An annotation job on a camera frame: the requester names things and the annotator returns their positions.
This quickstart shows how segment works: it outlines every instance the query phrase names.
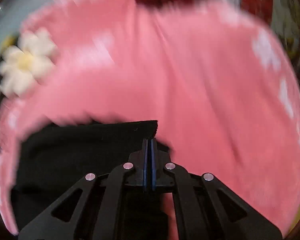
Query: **black mount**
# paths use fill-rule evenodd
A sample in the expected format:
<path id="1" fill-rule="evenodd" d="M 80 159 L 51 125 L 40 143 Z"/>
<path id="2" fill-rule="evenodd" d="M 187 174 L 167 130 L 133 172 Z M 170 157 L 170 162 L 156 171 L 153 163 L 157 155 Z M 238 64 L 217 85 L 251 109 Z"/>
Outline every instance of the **black mount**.
<path id="1" fill-rule="evenodd" d="M 189 174 L 171 163 L 155 139 L 144 140 L 142 150 L 111 173 L 80 179 L 25 226 L 18 239 L 122 239 L 124 196 L 131 191 L 172 193 L 180 240 L 282 240 L 276 226 L 215 176 Z"/>

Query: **metal pin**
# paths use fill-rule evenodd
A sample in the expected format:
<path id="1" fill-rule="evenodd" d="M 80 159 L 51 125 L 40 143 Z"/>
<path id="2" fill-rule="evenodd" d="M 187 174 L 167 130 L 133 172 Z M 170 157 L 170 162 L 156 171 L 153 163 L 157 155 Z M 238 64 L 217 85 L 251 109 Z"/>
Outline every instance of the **metal pin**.
<path id="1" fill-rule="evenodd" d="M 86 178 L 86 180 L 91 181 L 91 180 L 94 180 L 96 178 L 96 176 L 93 173 L 88 173 L 85 178 Z"/>
<path id="2" fill-rule="evenodd" d="M 176 165 L 174 163 L 167 163 L 165 167 L 167 170 L 173 170 Z"/>
<path id="3" fill-rule="evenodd" d="M 203 175 L 203 178 L 206 180 L 206 181 L 212 181 L 213 180 L 213 175 L 211 173 L 205 173 Z"/>
<path id="4" fill-rule="evenodd" d="M 133 168 L 133 164 L 132 164 L 132 163 L 125 163 L 125 164 L 123 165 L 123 167 L 124 167 L 126 170 L 130 170 L 130 169 Z"/>

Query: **flower appliqué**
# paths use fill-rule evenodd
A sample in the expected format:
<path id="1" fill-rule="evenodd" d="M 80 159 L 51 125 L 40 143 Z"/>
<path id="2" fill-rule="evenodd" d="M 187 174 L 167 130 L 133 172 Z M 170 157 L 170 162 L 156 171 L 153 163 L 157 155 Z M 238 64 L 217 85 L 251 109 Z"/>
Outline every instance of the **flower appliqué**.
<path id="1" fill-rule="evenodd" d="M 36 33 L 23 33 L 18 47 L 10 46 L 2 54 L 2 93 L 8 98 L 14 94 L 20 97 L 46 76 L 54 67 L 51 57 L 56 48 L 46 29 L 39 29 Z"/>

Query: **pink shirt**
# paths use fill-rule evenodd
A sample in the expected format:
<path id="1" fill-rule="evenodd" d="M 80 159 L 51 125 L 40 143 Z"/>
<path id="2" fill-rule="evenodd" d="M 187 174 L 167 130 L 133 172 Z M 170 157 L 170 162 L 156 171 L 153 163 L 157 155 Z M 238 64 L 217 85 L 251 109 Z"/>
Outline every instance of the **pink shirt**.
<path id="1" fill-rule="evenodd" d="M 0 212 L 20 144 L 46 124 L 158 120 L 157 139 L 189 172 L 211 172 L 285 235 L 300 204 L 300 92 L 263 23 L 219 0 L 162 9 L 135 0 L 55 0 L 24 30 L 45 27 L 56 68 L 0 108 Z M 176 239 L 167 198 L 170 237 Z"/>

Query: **black fabric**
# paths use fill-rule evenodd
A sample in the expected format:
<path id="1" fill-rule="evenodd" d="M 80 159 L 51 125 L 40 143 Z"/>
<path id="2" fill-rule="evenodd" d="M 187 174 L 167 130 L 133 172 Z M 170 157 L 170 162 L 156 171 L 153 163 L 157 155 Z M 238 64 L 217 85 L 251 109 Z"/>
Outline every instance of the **black fabric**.
<path id="1" fill-rule="evenodd" d="M 99 176 L 125 163 L 130 153 L 141 150 L 144 138 L 154 137 L 156 129 L 156 121 L 67 127 L 52 124 L 31 135 L 22 144 L 16 185 L 11 192 L 19 230 L 85 174 Z M 168 150 L 161 144 L 159 149 Z M 138 238 L 133 239 L 150 239 L 149 232 L 153 230 L 152 236 L 157 234 L 156 239 L 165 239 L 168 222 L 160 211 L 159 198 L 148 207 L 140 195 L 131 199 L 131 222 L 149 224 L 139 227 L 135 232 Z"/>

